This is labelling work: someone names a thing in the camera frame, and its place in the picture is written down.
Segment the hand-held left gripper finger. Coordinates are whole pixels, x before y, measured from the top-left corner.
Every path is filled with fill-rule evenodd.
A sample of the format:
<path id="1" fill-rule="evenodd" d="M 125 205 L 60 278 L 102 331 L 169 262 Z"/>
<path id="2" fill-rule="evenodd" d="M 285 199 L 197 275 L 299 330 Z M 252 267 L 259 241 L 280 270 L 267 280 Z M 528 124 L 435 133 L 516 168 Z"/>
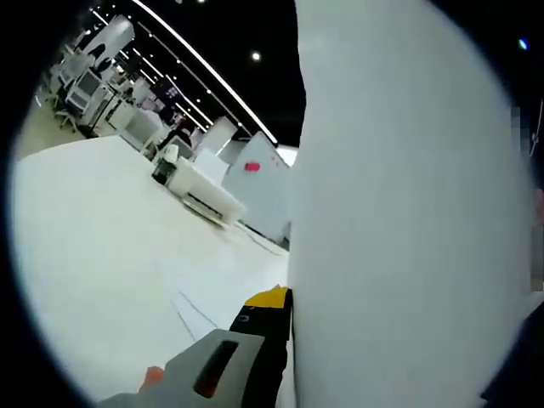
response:
<path id="1" fill-rule="evenodd" d="M 273 407 L 287 366 L 292 290 L 250 297 L 227 330 L 215 329 L 164 368 L 147 370 L 138 392 L 100 407 Z"/>

